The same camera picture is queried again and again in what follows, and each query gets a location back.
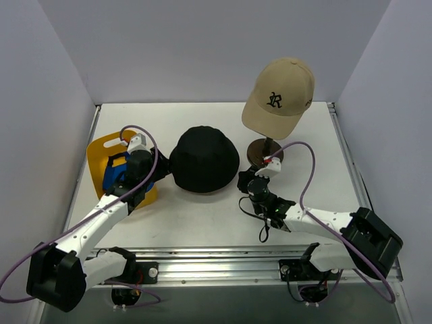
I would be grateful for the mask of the beige baseball cap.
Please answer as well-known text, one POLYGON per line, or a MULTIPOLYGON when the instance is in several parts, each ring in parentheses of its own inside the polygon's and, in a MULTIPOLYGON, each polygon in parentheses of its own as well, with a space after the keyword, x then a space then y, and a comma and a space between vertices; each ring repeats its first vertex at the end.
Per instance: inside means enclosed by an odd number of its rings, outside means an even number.
POLYGON ((287 138, 311 106, 315 77, 295 57, 274 59, 260 72, 242 111, 249 130, 274 140, 287 138))

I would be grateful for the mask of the black hat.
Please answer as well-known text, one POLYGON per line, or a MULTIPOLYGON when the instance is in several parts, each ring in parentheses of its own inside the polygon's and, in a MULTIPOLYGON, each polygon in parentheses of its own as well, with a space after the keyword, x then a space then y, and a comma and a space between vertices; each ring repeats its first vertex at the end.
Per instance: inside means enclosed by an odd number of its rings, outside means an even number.
POLYGON ((240 166, 232 141, 217 128, 195 126, 185 131, 169 156, 175 184, 195 194, 226 187, 240 166))

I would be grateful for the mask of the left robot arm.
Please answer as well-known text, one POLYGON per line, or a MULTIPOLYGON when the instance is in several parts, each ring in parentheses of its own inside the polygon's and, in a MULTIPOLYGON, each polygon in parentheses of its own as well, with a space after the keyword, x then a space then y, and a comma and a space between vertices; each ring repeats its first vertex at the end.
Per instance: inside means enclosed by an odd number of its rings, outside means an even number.
POLYGON ((169 175, 169 160, 156 148, 124 154, 119 170, 106 173, 109 185, 94 209, 52 243, 39 244, 30 258, 26 292, 63 312, 85 292, 112 279, 134 286, 142 274, 134 253, 119 247, 89 255, 102 238, 138 208, 155 182, 169 175))

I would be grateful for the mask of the blue hat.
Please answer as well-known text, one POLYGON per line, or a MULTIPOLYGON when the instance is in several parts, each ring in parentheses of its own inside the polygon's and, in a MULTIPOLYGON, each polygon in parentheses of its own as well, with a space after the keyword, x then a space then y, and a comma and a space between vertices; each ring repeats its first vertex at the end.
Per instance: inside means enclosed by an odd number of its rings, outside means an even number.
POLYGON ((108 195, 114 184, 128 183, 135 187, 153 166, 153 155, 148 151, 122 152, 108 158, 103 176, 103 192, 108 195))

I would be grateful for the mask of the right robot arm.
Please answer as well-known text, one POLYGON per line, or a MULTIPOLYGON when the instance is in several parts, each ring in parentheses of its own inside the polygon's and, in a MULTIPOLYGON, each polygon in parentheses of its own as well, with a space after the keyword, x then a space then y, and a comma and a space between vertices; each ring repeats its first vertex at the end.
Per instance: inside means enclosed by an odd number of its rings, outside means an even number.
POLYGON ((252 217, 265 230, 302 232, 329 238, 332 244, 312 243, 300 261, 303 276, 313 279, 332 269, 353 269, 379 280, 386 278, 403 241, 374 211, 331 212, 303 207, 269 190, 269 178, 250 167, 238 174, 237 187, 250 200, 252 217))

